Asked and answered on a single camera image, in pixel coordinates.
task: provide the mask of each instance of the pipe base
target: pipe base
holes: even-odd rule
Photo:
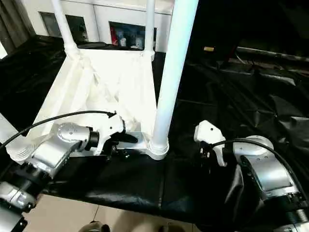
[[[169,151],[169,142],[165,146],[155,146],[152,141],[148,143],[148,150],[146,154],[154,160],[162,160]]]

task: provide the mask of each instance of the black tarp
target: black tarp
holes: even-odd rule
[[[80,48],[118,49],[104,43]],[[62,40],[37,36],[0,61],[0,111],[18,130],[31,124],[65,58]],[[153,63],[158,96],[164,54]],[[127,159],[72,158],[45,193],[196,223],[211,231],[267,231],[276,209],[257,211],[259,197],[241,168],[229,162],[200,167],[194,128],[202,120],[229,138],[269,138],[293,167],[305,191],[309,171],[309,79],[286,71],[246,65],[217,70],[187,60],[163,161],[146,155]],[[9,165],[1,151],[0,171]],[[3,179],[10,175],[6,172]]]

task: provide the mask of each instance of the white frame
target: white frame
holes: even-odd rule
[[[50,0],[21,0],[32,26],[38,35],[48,36],[40,12],[54,13]],[[66,15],[81,16],[84,18],[88,39],[90,42],[99,42],[98,28],[94,14],[94,7],[91,4],[61,1]]]
[[[112,37],[109,22],[125,23],[138,26],[146,25],[147,13],[108,6],[94,6],[101,41],[111,44]],[[154,14],[154,27],[156,28],[155,51],[166,52],[171,16],[168,14]]]

